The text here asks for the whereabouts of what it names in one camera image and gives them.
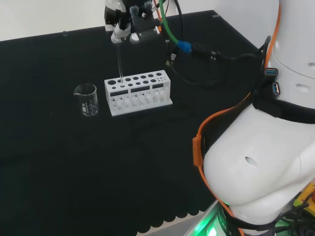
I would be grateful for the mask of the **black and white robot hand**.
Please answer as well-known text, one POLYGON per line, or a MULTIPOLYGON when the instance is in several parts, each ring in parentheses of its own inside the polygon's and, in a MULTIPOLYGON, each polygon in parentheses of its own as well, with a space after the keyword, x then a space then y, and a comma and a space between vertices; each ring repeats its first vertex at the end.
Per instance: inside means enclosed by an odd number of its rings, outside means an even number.
POLYGON ((137 44, 157 37, 160 29, 153 17, 159 4, 152 0, 106 0, 105 30, 111 32, 111 41, 119 44, 129 38, 137 44))

